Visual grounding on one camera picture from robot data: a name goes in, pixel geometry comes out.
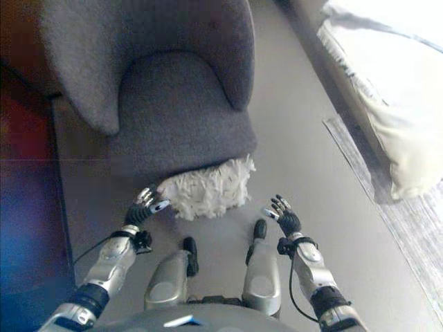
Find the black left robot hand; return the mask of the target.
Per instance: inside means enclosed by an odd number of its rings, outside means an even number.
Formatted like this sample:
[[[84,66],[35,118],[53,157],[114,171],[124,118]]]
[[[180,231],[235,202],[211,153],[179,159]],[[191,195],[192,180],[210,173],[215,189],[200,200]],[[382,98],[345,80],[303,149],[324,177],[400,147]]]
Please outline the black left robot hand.
[[[169,199],[162,198],[151,188],[146,187],[140,191],[126,212],[124,225],[140,228],[148,218],[164,210],[169,205]]]

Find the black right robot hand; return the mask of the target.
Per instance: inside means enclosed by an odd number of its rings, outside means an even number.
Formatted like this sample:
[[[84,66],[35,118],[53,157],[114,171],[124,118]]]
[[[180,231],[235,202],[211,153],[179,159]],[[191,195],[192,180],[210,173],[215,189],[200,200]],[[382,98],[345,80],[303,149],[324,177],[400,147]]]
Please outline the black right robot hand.
[[[264,214],[277,222],[287,239],[294,240],[301,231],[299,218],[289,202],[279,194],[271,198],[271,207],[264,208]]]

